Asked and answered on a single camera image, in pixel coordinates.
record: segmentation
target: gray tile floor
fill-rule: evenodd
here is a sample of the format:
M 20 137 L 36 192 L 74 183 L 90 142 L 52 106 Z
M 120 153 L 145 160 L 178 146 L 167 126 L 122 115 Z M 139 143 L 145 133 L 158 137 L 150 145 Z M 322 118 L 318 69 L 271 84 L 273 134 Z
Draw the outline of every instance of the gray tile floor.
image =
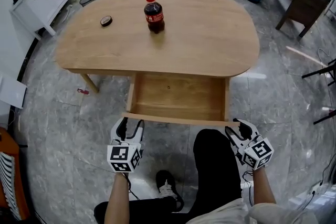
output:
M 83 96 L 77 89 L 86 87 L 84 81 L 58 67 L 57 40 L 72 15 L 81 9 L 79 0 L 71 1 L 73 8 L 66 22 L 61 22 L 65 12 L 56 19 L 57 35 L 44 33 L 31 57 L 23 81 L 28 86 L 24 108 L 16 121 L 16 138 L 29 146 L 25 155 L 33 202 L 47 223 L 95 222 L 93 209 L 108 199 L 112 187 L 106 149 L 110 130 L 125 110 L 130 83 L 125 77 L 92 76 L 100 93 Z M 336 88 L 327 87 L 325 76 L 302 80 L 302 74 L 320 65 L 288 48 L 315 59 L 319 59 L 321 48 L 330 53 L 328 57 L 319 52 L 327 63 L 336 57 L 336 24 L 321 16 L 298 41 L 291 23 L 275 30 L 282 14 L 277 0 L 262 0 L 259 5 L 235 1 L 245 7 L 255 23 L 260 55 L 254 67 L 231 81 L 231 117 L 253 122 L 270 139 L 275 148 L 267 165 L 270 184 L 276 200 L 291 206 L 290 198 L 302 193 L 299 197 L 306 198 L 305 191 L 320 180 L 334 151 L 333 120 L 318 125 L 312 122 L 335 108 Z M 190 209 L 197 192 L 192 147 L 202 128 L 146 122 L 144 156 L 130 176 L 133 191 L 141 199 L 157 197 L 155 173 L 168 169 L 185 200 L 184 211 Z M 239 170 L 243 173 L 246 166 L 239 165 Z M 247 189 L 243 197 L 248 197 Z M 331 201 L 324 204 L 325 210 L 332 208 Z M 313 200 L 310 208 L 316 211 L 318 204 Z M 323 217 L 326 215 L 320 213 L 319 218 Z

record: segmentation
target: black shoe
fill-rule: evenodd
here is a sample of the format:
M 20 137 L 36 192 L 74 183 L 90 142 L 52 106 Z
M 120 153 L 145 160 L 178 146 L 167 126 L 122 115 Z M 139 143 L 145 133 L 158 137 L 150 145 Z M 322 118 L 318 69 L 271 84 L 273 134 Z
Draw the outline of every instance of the black shoe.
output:
M 184 206 L 181 196 L 176 191 L 175 179 L 171 173 L 165 170 L 158 171 L 156 174 L 156 186 L 161 198 L 173 197 L 176 200 L 176 211 L 180 212 Z

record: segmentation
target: white sneaker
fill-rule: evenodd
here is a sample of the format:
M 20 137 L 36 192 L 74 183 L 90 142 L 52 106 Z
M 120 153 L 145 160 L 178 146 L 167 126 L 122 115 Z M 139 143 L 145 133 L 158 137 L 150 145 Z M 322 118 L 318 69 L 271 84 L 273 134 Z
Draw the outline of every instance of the white sneaker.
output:
M 158 171 L 156 174 L 156 186 L 161 198 L 172 197 L 176 200 L 176 209 L 174 212 L 182 210 L 184 202 L 176 191 L 175 179 L 171 173 L 165 170 Z

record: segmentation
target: coca-cola bottle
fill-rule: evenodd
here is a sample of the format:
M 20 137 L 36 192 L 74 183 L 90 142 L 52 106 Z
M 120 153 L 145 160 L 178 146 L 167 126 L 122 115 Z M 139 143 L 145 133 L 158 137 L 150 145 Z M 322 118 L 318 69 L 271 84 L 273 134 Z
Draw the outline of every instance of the coca-cola bottle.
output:
M 159 33 L 164 30 L 164 20 L 162 13 L 162 6 L 156 0 L 147 0 L 145 6 L 146 20 L 148 28 L 154 33 Z

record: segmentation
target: wooden drawer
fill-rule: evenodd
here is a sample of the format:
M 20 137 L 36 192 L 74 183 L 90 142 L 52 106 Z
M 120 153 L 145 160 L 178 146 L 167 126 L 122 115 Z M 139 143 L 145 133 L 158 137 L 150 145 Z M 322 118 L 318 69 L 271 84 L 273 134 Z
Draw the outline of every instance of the wooden drawer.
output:
M 228 121 L 229 78 L 137 73 L 123 116 L 179 124 L 238 126 Z

